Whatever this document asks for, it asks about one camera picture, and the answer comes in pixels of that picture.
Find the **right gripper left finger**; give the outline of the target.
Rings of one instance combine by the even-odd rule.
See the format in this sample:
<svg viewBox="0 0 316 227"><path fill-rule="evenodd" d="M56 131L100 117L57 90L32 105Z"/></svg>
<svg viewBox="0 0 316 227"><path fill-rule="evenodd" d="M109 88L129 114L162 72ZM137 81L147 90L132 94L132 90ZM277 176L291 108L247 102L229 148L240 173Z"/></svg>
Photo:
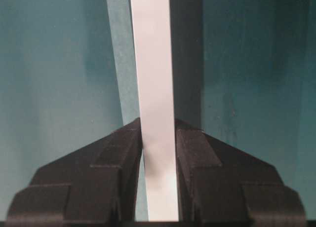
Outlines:
<svg viewBox="0 0 316 227"><path fill-rule="evenodd" d="M40 167L15 194L5 226L89 227L133 221L141 150L136 119Z"/></svg>

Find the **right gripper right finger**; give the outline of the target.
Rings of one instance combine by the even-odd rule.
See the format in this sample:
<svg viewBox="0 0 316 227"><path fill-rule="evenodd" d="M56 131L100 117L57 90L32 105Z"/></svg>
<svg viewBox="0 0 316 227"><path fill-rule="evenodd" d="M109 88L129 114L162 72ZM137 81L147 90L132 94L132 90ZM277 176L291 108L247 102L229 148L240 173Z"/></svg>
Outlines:
<svg viewBox="0 0 316 227"><path fill-rule="evenodd" d="M179 218L199 226L304 227L299 194L276 168L175 121Z"/></svg>

